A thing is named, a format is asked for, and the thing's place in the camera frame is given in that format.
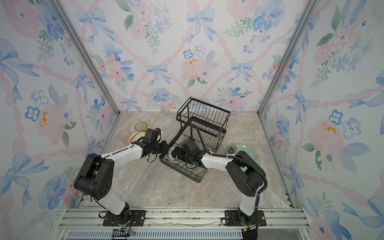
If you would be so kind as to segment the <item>blue floral bowl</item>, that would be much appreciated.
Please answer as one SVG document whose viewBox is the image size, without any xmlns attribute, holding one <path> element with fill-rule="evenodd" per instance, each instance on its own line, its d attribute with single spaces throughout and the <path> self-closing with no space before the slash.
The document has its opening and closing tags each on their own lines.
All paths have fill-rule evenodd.
<svg viewBox="0 0 384 240">
<path fill-rule="evenodd" d="M 173 154 L 173 151 L 174 151 L 175 149 L 176 149 L 176 146 L 172 146 L 172 147 L 169 149 L 167 156 L 168 156 L 168 160 L 169 160 L 171 163 L 175 163 L 175 164 L 177 164 L 177 163 L 180 163 L 181 160 L 178 159 L 177 154 Z"/>
</svg>

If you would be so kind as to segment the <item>yellow glass cup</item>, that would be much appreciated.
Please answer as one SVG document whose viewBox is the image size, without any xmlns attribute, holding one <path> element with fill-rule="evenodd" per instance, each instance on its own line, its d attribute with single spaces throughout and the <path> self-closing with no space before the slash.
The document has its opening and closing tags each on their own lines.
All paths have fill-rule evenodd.
<svg viewBox="0 0 384 240">
<path fill-rule="evenodd" d="M 138 122 L 135 124 L 135 130 L 137 132 L 146 132 L 148 129 L 148 124 L 146 122 Z"/>
</svg>

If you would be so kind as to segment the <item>pink glass cup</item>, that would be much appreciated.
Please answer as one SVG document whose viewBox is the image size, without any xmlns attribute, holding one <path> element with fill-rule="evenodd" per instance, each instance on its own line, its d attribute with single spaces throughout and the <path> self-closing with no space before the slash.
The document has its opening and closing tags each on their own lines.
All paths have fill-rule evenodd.
<svg viewBox="0 0 384 240">
<path fill-rule="evenodd" d="M 117 138 L 124 145 L 124 147 L 126 147 L 131 143 L 130 142 L 131 135 L 132 133 L 130 130 L 122 130 L 118 133 Z"/>
</svg>

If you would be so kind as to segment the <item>black wire dish rack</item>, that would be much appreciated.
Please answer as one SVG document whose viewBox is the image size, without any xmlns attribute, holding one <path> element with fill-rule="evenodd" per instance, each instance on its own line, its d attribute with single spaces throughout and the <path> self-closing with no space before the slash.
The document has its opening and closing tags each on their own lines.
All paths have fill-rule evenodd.
<svg viewBox="0 0 384 240">
<path fill-rule="evenodd" d="M 192 138 L 199 147 L 205 145 L 209 151 L 216 153 L 226 135 L 230 115 L 230 111 L 221 107 L 189 98 L 177 111 L 176 120 L 180 123 L 180 128 L 168 143 L 169 149 L 180 145 L 187 138 Z M 167 155 L 160 159 L 167 167 L 197 183 L 202 181 L 207 171 L 185 162 L 171 163 Z"/>
</svg>

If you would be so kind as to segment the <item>green plate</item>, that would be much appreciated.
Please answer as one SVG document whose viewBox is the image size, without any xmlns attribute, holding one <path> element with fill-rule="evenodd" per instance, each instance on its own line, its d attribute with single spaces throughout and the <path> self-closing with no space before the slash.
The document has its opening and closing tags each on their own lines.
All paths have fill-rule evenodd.
<svg viewBox="0 0 384 240">
<path fill-rule="evenodd" d="M 238 152 L 243 151 L 247 153 L 255 163 L 259 163 L 259 156 L 254 149 L 244 144 L 235 144 L 228 148 L 227 154 L 236 155 Z"/>
</svg>

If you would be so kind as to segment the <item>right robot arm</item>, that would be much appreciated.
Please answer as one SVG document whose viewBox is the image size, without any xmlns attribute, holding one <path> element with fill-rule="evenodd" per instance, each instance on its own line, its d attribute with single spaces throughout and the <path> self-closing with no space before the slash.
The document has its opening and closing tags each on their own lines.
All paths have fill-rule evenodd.
<svg viewBox="0 0 384 240">
<path fill-rule="evenodd" d="M 265 171 L 244 151 L 235 155 L 209 151 L 205 145 L 199 147 L 192 138 L 171 147 L 169 155 L 195 167 L 227 172 L 241 193 L 238 208 L 240 222 L 244 226 L 256 226 L 261 193 L 268 187 Z"/>
</svg>

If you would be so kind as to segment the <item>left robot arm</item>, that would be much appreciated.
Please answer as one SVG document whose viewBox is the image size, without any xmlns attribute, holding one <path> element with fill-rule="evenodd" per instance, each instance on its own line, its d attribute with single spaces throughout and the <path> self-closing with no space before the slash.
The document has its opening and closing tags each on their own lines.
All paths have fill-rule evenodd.
<svg viewBox="0 0 384 240">
<path fill-rule="evenodd" d="M 74 181 L 74 188 L 90 196 L 107 211 L 107 216 L 126 223 L 130 219 L 130 206 L 112 190 L 115 171 L 135 160 L 167 152 L 161 130 L 147 129 L 145 136 L 120 150 L 98 155 L 88 154 Z"/>
</svg>

